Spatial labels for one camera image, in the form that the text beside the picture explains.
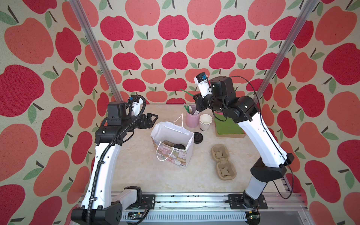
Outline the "green stirrer stick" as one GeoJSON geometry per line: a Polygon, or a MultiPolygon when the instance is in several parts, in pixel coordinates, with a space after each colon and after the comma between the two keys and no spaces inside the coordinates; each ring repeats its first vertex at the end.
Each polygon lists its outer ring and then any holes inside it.
{"type": "Polygon", "coordinates": [[[182,92],[185,92],[186,94],[188,94],[188,95],[190,95],[190,96],[194,96],[192,93],[190,93],[190,92],[188,92],[188,91],[186,91],[186,90],[181,89],[181,91],[182,91],[182,92]]]}

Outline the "single cardboard cup carrier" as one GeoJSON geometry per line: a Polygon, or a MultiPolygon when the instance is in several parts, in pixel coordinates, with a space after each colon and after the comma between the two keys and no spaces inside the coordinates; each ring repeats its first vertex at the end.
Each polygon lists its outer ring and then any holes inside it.
{"type": "Polygon", "coordinates": [[[170,146],[170,147],[174,147],[174,146],[175,146],[175,144],[172,143],[172,142],[170,142],[170,141],[163,141],[162,143],[165,144],[165,145],[167,145],[167,146],[170,146]]]}

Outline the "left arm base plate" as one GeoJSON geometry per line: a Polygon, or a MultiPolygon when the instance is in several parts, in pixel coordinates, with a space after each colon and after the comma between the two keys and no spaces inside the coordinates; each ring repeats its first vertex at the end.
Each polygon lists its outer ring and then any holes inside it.
{"type": "Polygon", "coordinates": [[[126,210],[145,210],[150,208],[151,210],[155,207],[156,195],[142,195],[141,200],[135,202],[126,208],[126,210]]]}

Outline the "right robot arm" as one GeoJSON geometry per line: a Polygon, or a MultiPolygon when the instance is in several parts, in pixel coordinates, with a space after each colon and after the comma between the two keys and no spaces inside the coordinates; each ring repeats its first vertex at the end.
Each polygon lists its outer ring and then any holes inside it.
{"type": "Polygon", "coordinates": [[[249,96],[236,96],[230,77],[219,76],[209,80],[205,73],[200,73],[194,82],[200,90],[193,96],[196,109],[202,112],[209,108],[232,119],[248,135],[261,156],[250,169],[252,177],[242,194],[244,207],[255,209],[267,183],[285,176],[294,155],[285,152],[276,142],[263,122],[257,103],[249,96]]]}

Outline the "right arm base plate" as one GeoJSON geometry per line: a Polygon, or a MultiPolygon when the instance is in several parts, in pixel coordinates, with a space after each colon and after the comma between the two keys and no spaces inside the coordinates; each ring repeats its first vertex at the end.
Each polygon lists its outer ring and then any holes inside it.
{"type": "Polygon", "coordinates": [[[229,203],[232,210],[268,209],[268,205],[264,198],[264,195],[260,195],[258,199],[254,200],[247,195],[243,197],[243,194],[230,194],[228,195],[228,200],[226,200],[225,202],[229,203]]]}

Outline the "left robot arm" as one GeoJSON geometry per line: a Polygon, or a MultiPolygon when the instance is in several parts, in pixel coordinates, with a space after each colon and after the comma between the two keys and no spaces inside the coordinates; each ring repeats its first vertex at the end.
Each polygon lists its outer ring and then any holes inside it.
{"type": "Polygon", "coordinates": [[[112,199],[112,183],[115,165],[123,144],[129,140],[127,134],[138,129],[152,128],[158,115],[144,113],[146,100],[132,96],[127,102],[111,102],[95,133],[95,158],[91,179],[79,208],[71,212],[71,220],[79,225],[118,225],[123,210],[129,207],[144,207],[136,216],[138,225],[148,216],[151,204],[144,201],[140,187],[130,186],[112,199]]]}

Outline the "white patterned gift bag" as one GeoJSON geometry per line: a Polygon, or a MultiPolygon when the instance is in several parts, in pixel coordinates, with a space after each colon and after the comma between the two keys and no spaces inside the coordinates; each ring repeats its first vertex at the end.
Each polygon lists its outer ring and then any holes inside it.
{"type": "Polygon", "coordinates": [[[160,122],[151,133],[160,162],[168,161],[181,168],[186,168],[193,154],[195,133],[184,127],[183,116],[173,122],[160,122]]]}

